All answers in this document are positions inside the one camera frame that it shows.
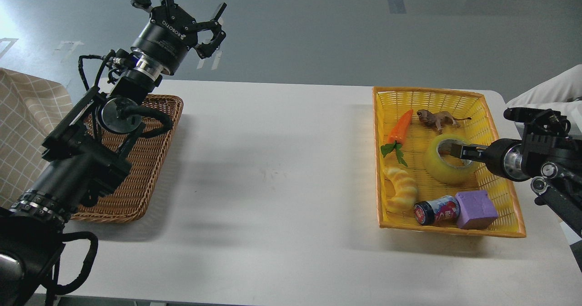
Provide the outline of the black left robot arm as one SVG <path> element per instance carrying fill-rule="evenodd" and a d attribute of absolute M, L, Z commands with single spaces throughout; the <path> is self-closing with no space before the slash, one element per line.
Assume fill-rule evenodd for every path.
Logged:
<path fill-rule="evenodd" d="M 162 111 L 143 105 L 163 75 L 173 75 L 190 50 L 208 59 L 226 32 L 220 18 L 197 21 L 175 0 L 131 0 L 149 14 L 130 51 L 81 55 L 86 93 L 42 142 L 48 166 L 8 209 L 1 208 L 1 304 L 23 306 L 38 287 L 45 303 L 85 283 L 98 250 L 94 233 L 65 233 L 79 206 L 110 196 L 132 168 L 128 156 L 139 140 L 173 129 Z"/>

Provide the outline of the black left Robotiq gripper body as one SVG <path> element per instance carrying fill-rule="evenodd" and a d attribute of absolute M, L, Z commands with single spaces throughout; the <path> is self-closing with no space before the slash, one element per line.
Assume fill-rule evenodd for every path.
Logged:
<path fill-rule="evenodd" d="M 180 6 L 171 6 L 169 11 L 156 6 L 131 51 L 151 57 L 163 65 L 162 73 L 174 75 L 189 49 L 197 44 L 195 24 L 195 19 Z"/>

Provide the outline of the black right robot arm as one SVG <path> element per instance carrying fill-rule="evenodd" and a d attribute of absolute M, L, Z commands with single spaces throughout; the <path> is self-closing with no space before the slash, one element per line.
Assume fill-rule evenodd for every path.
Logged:
<path fill-rule="evenodd" d="M 576 235 L 582 229 L 582 145 L 570 121 L 553 109 L 508 108 L 504 118 L 522 123 L 521 140 L 503 138 L 488 146 L 453 143 L 450 154 L 484 163 L 498 177 L 530 181 L 537 205 L 547 205 Z"/>

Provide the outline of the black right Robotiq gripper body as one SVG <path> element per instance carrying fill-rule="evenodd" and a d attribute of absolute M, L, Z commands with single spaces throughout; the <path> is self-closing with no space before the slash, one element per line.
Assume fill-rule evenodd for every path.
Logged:
<path fill-rule="evenodd" d="M 523 181 L 521 141 L 503 138 L 493 142 L 483 152 L 487 169 L 498 177 Z"/>

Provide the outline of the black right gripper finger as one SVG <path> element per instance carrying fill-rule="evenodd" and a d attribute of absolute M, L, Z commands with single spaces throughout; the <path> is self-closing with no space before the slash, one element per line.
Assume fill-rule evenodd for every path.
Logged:
<path fill-rule="evenodd" d="M 451 152 L 450 155 L 461 160 L 476 161 L 481 163 L 485 163 L 486 159 L 488 159 L 486 152 Z"/>
<path fill-rule="evenodd" d="M 479 144 L 451 144 L 451 154 L 478 154 L 484 152 L 488 146 Z"/>

